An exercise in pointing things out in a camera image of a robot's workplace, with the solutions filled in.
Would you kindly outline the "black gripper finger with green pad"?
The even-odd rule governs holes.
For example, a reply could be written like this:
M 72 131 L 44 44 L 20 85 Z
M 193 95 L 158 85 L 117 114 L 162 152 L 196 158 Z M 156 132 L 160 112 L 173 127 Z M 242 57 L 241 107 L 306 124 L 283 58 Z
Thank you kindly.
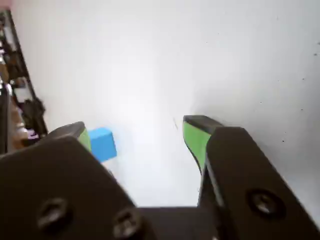
M 150 240 L 128 194 L 75 138 L 39 143 L 0 160 L 3 240 Z
M 214 218 L 215 240 L 317 240 L 320 232 L 242 127 L 183 117 L 183 140 L 201 174 L 198 206 Z

